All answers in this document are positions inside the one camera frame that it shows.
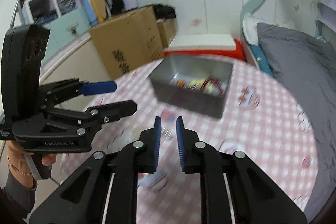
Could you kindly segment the person left hand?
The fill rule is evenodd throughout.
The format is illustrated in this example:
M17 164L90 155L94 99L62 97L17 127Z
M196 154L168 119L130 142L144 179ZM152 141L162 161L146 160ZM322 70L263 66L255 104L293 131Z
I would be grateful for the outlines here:
M22 150L19 144L13 140L7 141L5 146L11 174L27 189L34 188L35 179L25 158L25 156L31 156L33 153Z

